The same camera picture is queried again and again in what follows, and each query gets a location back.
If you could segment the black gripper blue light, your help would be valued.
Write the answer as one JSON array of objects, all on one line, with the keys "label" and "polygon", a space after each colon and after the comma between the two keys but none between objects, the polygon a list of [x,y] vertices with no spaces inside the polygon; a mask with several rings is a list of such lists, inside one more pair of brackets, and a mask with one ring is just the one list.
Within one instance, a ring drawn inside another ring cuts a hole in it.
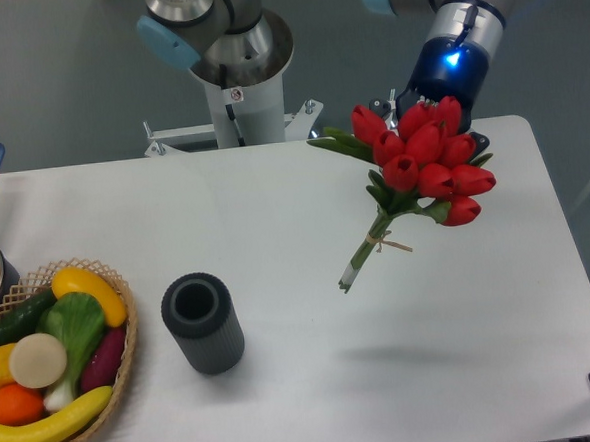
[{"label": "black gripper blue light", "polygon": [[[439,102],[444,97],[453,96],[462,110],[459,132],[465,133],[471,127],[472,107],[489,65],[490,59],[481,48],[467,43],[455,47],[455,40],[450,37],[432,38],[423,45],[410,80],[396,102],[375,98],[369,102],[369,109],[385,122],[388,129],[395,129],[397,119],[422,98]],[[468,135],[475,142],[469,161],[486,159],[490,146],[488,137],[475,131],[469,131]]]}]

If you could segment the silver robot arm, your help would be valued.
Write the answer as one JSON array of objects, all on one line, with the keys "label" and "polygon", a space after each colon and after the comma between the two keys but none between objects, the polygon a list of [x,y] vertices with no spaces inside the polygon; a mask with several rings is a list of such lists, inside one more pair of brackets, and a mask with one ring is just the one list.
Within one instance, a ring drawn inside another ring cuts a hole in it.
[{"label": "silver robot arm", "polygon": [[[460,128],[486,78],[516,0],[363,0],[372,12],[432,11],[435,20],[402,93],[373,100],[370,109],[394,126],[416,102],[455,97]],[[292,32],[261,0],[145,0],[137,32],[145,47],[174,69],[189,71],[205,89],[210,123],[153,131],[150,155],[178,145],[213,141],[221,148],[314,136],[322,104],[284,110],[283,72],[294,53]]]}]

